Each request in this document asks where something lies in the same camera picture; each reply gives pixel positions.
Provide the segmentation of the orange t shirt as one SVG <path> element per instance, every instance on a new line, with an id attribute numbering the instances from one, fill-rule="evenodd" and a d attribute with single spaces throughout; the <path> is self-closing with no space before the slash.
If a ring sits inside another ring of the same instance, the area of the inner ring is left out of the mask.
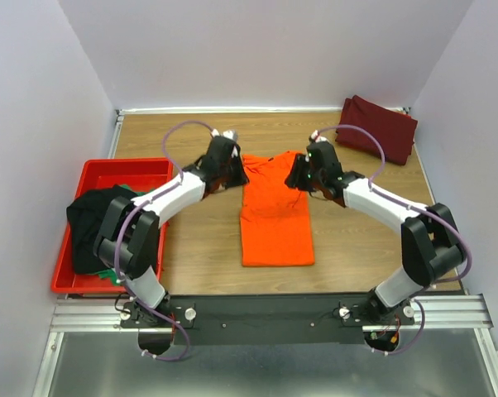
<path id="1" fill-rule="evenodd" d="M 285 185 L 295 156 L 287 151 L 272 157 L 242 157 L 249 179 L 240 212 L 245 267 L 314 264 L 308 195 Z"/>

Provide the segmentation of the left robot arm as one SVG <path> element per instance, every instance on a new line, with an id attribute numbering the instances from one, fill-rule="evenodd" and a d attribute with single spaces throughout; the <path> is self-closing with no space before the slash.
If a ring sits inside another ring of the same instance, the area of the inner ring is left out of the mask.
<path id="1" fill-rule="evenodd" d="M 111 201 L 95 238 L 93 254 L 113 271 L 142 310 L 166 321 L 170 296 L 154 270 L 160 228 L 210 194 L 247 183 L 237 133 L 214 130 L 205 154 L 170 182 L 141 197 L 117 197 Z"/>

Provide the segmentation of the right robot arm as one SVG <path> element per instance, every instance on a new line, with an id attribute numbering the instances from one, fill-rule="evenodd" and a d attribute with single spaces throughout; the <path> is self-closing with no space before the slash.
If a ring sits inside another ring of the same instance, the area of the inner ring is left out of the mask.
<path id="1" fill-rule="evenodd" d="M 325 140 L 311 142 L 304 154 L 294 156 L 285 185 L 319 191 L 327 200 L 385 224 L 400 237 L 402 265 L 367 294 L 360 311 L 367 321 L 381 321 L 456 267 L 472 263 L 447 206 L 409 201 L 356 171 L 343 171 L 333 146 Z"/>

